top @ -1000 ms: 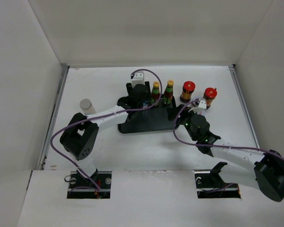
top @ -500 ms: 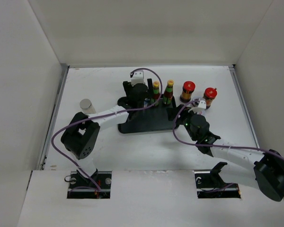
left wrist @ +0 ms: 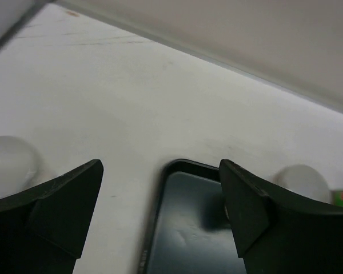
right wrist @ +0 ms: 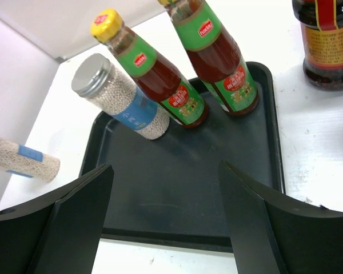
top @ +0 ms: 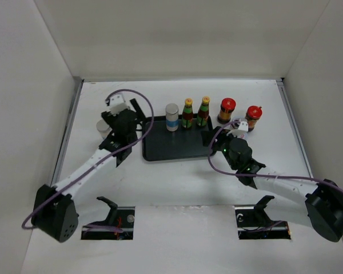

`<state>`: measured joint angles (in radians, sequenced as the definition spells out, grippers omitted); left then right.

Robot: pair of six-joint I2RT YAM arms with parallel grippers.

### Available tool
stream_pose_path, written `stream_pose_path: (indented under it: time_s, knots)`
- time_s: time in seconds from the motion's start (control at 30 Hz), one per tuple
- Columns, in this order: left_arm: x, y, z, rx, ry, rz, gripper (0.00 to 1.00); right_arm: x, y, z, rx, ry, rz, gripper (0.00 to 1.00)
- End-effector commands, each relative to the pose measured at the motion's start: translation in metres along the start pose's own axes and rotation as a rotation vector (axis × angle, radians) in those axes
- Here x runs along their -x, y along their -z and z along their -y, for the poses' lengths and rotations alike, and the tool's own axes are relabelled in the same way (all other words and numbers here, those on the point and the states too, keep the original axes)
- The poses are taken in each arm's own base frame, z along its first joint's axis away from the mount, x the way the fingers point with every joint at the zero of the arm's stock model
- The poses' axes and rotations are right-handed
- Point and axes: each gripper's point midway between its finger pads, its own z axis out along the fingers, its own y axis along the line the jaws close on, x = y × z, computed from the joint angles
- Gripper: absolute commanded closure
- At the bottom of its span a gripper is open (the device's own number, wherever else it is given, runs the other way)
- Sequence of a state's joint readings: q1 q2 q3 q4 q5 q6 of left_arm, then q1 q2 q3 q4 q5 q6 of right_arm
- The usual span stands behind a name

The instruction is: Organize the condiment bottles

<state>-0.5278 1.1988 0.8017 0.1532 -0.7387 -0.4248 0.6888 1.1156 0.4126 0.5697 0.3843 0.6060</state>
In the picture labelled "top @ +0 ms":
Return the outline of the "green sauce bottle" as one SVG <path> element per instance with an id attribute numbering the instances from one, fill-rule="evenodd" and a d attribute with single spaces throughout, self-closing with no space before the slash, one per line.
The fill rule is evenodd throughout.
<path id="1" fill-rule="evenodd" d="M 190 129 L 193 122 L 193 100 L 186 98 L 184 108 L 182 111 L 182 127 L 184 129 Z"/>
<path id="2" fill-rule="evenodd" d="M 209 103 L 210 98 L 208 96 L 204 96 L 197 112 L 196 124 L 198 127 L 205 127 L 207 125 L 209 117 Z"/>

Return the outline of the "blue label jar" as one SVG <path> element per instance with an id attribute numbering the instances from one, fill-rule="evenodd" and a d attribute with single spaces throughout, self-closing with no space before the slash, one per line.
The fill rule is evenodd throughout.
<path id="1" fill-rule="evenodd" d="M 166 119 L 166 128 L 168 131 L 174 132 L 178 129 L 179 121 L 178 114 L 179 108 L 175 103 L 169 103 L 165 107 L 165 119 Z"/>

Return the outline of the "silver lid jar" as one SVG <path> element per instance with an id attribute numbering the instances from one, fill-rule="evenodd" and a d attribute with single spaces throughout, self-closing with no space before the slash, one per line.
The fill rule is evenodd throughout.
<path id="1" fill-rule="evenodd" d="M 99 120 L 97 122 L 96 129 L 101 135 L 102 139 L 106 139 L 107 136 L 111 133 L 110 126 L 104 120 Z"/>

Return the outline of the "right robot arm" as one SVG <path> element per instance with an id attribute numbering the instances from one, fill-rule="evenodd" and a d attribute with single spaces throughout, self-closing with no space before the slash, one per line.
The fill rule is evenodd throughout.
<path id="1" fill-rule="evenodd" d="M 265 164 L 253 159 L 253 151 L 246 140 L 235 137 L 223 127 L 201 133 L 202 144 L 208 154 L 221 152 L 232 171 L 244 186 L 268 191 L 254 207 L 254 219 L 265 226 L 274 220 L 274 211 L 267 206 L 276 196 L 298 204 L 279 219 L 313 228 L 320 236 L 338 242 L 343 236 L 343 189 L 331 180 L 304 176 L 280 175 Z"/>

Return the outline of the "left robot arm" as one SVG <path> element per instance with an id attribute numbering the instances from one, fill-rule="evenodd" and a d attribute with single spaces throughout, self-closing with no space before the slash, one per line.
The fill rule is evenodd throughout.
<path id="1" fill-rule="evenodd" d="M 101 114 L 110 127 L 110 133 L 95 153 L 64 180 L 53 186 L 44 184 L 35 196 L 34 208 L 29 216 L 32 228 L 36 228 L 63 243 L 70 239 L 79 224 L 76 199 L 84 189 L 99 181 L 121 165 L 131 154 L 141 137 L 137 126 L 146 117 L 136 99 L 126 103 L 122 96 L 106 100 L 109 110 Z"/>

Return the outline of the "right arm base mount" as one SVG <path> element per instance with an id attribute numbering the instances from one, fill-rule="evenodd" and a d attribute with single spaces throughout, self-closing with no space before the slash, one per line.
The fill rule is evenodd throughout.
<path id="1" fill-rule="evenodd" d="M 256 204 L 235 206 L 237 233 L 240 240 L 290 240 L 290 230 L 286 221 L 271 220 L 265 208 L 273 200 L 264 196 Z"/>

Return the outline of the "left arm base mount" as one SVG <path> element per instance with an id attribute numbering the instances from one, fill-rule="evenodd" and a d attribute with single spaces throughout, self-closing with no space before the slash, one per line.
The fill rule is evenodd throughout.
<path id="1" fill-rule="evenodd" d="M 103 196 L 97 200 L 104 202 L 109 212 L 104 220 L 84 225 L 81 240 L 133 240 L 135 207 L 119 207 Z"/>

